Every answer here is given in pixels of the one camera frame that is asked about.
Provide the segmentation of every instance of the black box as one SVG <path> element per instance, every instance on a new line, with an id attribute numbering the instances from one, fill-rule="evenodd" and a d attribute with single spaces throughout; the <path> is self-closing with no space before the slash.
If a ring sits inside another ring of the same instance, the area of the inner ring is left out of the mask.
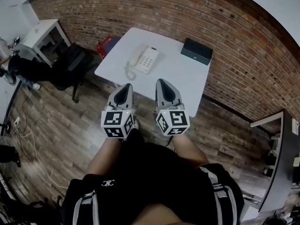
<path id="1" fill-rule="evenodd" d="M 187 38 L 181 50 L 181 54 L 208 65 L 211 60 L 212 49 Z"/>

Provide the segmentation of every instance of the white cord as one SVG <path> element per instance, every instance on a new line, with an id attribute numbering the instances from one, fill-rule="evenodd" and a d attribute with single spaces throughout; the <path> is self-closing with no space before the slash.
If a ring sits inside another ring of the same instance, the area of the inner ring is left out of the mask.
<path id="1" fill-rule="evenodd" d="M 11 137 L 16 131 L 18 131 L 18 128 L 10 134 L 10 137 Z"/>
<path id="2" fill-rule="evenodd" d="M 128 80 L 133 81 L 136 78 L 136 74 L 130 70 L 129 63 L 127 62 L 127 65 L 124 67 L 125 70 L 125 76 Z"/>
<path id="3" fill-rule="evenodd" d="M 25 137 L 27 137 L 27 136 L 29 136 L 29 135 L 32 135 L 32 138 L 33 138 L 33 146 L 34 146 L 34 150 L 35 150 L 35 152 L 36 152 L 36 157 L 37 157 L 38 161 L 41 163 L 43 169 L 46 171 L 46 173 L 47 173 L 49 179 L 50 179 L 52 182 L 54 182 L 54 184 L 55 184 L 56 186 L 58 186 L 58 187 L 60 187 L 60 188 L 66 188 L 66 189 L 67 189 L 67 187 L 63 187 L 63 186 L 58 185 L 58 184 L 50 177 L 50 175 L 49 175 L 48 171 L 45 169 L 45 167 L 44 167 L 42 161 L 38 158 L 37 148 L 36 148 L 36 143 L 35 143 L 33 134 L 32 134 L 32 133 L 29 133 L 29 134 L 27 134 L 27 135 L 25 135 L 25 136 L 22 136 L 22 135 L 20 134 L 20 136 L 21 136 L 22 138 L 25 138 Z"/>

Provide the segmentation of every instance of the white side table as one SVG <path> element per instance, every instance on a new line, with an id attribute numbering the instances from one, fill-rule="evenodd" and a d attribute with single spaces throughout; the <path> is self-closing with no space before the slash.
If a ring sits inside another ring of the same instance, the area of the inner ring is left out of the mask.
<path id="1" fill-rule="evenodd" d="M 61 37 L 65 40 L 65 43 L 67 46 L 71 46 L 67 36 L 62 31 L 60 25 L 58 24 L 58 19 L 47 19 L 47 20 L 41 20 L 37 25 L 35 25 L 30 32 L 24 37 L 20 44 L 24 45 L 28 48 L 30 53 L 34 55 L 38 61 L 41 61 L 38 56 L 36 56 L 36 53 L 47 63 L 49 66 L 51 66 L 51 62 L 47 57 L 41 52 L 41 50 L 38 48 L 38 45 L 43 41 L 45 37 L 49 35 L 49 32 L 53 28 L 57 28 L 58 32 L 60 33 Z M 52 44 L 54 44 L 53 39 L 49 36 L 49 39 Z"/>

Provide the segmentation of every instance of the logo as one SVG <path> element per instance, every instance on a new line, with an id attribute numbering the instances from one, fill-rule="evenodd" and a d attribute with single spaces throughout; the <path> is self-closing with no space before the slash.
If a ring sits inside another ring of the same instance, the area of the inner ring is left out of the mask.
<path id="1" fill-rule="evenodd" d="M 112 186 L 113 183 L 111 183 L 111 182 L 114 182 L 114 180 L 104 181 L 101 185 L 102 185 L 103 187 Z"/>

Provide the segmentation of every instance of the gray desk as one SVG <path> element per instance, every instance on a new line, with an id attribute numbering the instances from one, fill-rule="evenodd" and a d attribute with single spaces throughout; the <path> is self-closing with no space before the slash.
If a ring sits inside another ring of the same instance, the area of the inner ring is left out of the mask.
<path id="1" fill-rule="evenodd" d="M 292 132 L 292 116 L 285 109 L 268 118 L 251 123 L 250 126 L 256 127 L 276 119 L 281 119 L 279 153 L 266 194 L 261 204 L 254 206 L 259 212 L 276 210 L 284 206 L 293 183 L 294 158 L 300 152 L 300 136 Z"/>

